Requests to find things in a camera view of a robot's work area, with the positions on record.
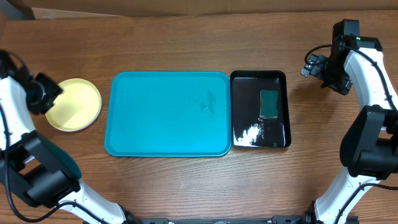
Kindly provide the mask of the green scouring sponge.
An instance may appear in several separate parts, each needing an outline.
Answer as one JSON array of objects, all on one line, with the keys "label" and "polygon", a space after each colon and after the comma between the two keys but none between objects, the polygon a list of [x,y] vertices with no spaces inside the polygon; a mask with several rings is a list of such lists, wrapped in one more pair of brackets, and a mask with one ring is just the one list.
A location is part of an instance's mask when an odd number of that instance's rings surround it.
[{"label": "green scouring sponge", "polygon": [[260,92],[260,113],[261,119],[274,119],[279,115],[277,109],[278,91],[261,90]]}]

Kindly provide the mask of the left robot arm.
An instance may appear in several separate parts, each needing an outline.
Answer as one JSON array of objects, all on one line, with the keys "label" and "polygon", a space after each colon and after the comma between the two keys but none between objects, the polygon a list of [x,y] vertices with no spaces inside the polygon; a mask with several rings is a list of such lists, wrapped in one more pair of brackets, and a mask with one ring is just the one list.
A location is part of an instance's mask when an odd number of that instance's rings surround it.
[{"label": "left robot arm", "polygon": [[17,58],[1,51],[1,183],[15,216],[37,223],[64,210],[84,223],[139,223],[89,187],[76,162],[36,130],[32,114],[46,113],[63,90]]}]

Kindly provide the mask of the yellow plate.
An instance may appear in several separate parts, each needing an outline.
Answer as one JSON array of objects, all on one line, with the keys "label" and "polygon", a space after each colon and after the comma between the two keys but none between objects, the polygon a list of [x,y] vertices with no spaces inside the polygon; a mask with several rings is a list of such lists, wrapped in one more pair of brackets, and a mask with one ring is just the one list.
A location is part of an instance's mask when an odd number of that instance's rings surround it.
[{"label": "yellow plate", "polygon": [[62,93],[46,112],[47,121],[54,128],[65,132],[87,128],[101,111],[102,98],[97,87],[81,78],[64,80],[58,85]]}]

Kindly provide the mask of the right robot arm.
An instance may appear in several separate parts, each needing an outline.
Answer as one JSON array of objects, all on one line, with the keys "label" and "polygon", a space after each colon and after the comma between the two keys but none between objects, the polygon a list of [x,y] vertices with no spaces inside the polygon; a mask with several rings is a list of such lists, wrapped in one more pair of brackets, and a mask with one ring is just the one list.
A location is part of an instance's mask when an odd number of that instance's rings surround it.
[{"label": "right robot arm", "polygon": [[310,50],[301,74],[341,95],[354,89],[360,112],[341,141],[338,175],[301,222],[357,223],[350,211],[372,187],[385,189],[381,181],[397,173],[397,93],[379,39],[361,36],[359,21],[337,22],[327,48],[329,57]]}]

